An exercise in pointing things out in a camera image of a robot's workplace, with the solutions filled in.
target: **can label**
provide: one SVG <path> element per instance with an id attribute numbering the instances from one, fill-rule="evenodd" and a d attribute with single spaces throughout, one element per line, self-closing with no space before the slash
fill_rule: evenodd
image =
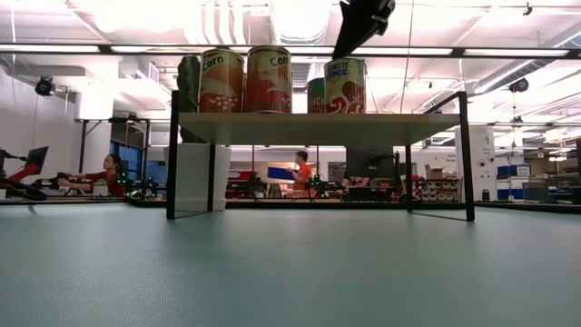
<path id="1" fill-rule="evenodd" d="M 307 98 L 309 99 L 309 114 L 325 112 L 325 79 L 315 78 L 307 83 Z"/>
<path id="2" fill-rule="evenodd" d="M 365 63 L 337 59 L 325 64 L 325 112 L 365 114 Z"/>
<path id="3" fill-rule="evenodd" d="M 241 113 L 244 61 L 234 52 L 214 49 L 202 54 L 200 113 Z"/>
<path id="4" fill-rule="evenodd" d="M 278 46 L 252 48 L 246 91 L 244 112 L 290 113 L 291 54 Z"/>

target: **white shelf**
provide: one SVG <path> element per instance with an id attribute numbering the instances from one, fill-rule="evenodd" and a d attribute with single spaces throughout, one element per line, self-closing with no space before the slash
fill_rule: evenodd
<path id="1" fill-rule="evenodd" d="M 182 128 L 223 145 L 405 145 L 459 124 L 457 114 L 180 114 Z"/>

